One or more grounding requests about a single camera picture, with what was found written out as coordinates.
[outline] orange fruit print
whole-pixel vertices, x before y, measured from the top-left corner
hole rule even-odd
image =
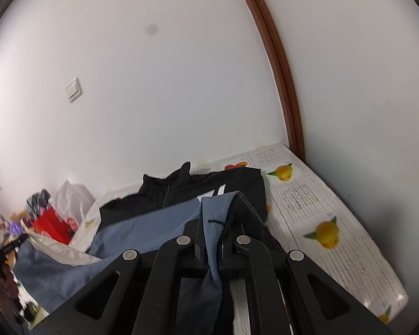
[[[235,169],[235,168],[243,168],[244,166],[247,166],[248,162],[247,161],[241,161],[238,162],[236,165],[227,165],[225,166],[224,170],[230,170],[230,169]]]

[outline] mattress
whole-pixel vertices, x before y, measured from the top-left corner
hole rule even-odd
[[[262,171],[266,226],[289,252],[306,253],[358,301],[384,322],[408,303],[397,275],[363,226],[327,185],[283,144],[275,144],[200,165],[192,174],[249,166]],[[92,206],[70,246],[85,252],[101,222],[99,208],[139,190],[141,183],[109,192]],[[230,283],[236,335],[250,334],[245,281]]]

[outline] purple object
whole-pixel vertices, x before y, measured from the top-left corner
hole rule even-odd
[[[31,219],[29,219],[29,218],[23,218],[23,224],[25,224],[25,226],[27,228],[31,228],[32,227],[32,222],[31,222]]]
[[[18,221],[13,221],[9,226],[10,235],[21,235],[23,234],[23,228]]]

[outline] metal rivet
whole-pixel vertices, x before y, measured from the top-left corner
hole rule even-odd
[[[304,258],[304,253],[300,250],[293,250],[291,251],[291,259],[294,261],[302,261]]]
[[[177,243],[181,246],[185,246],[191,243],[191,238],[187,235],[181,235],[179,238],[177,238]]]
[[[251,242],[251,239],[248,235],[240,235],[236,240],[239,244],[248,244]]]
[[[133,249],[128,249],[123,253],[123,258],[126,261],[131,261],[132,259],[137,258],[137,251]]]

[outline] white stripe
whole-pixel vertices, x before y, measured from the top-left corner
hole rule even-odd
[[[206,192],[206,193],[204,193],[202,195],[199,195],[197,197],[197,199],[199,199],[201,201],[203,197],[212,197],[213,194],[214,194],[214,190],[211,190],[210,192]]]
[[[217,195],[222,195],[225,191],[225,184],[223,184],[217,191]]]

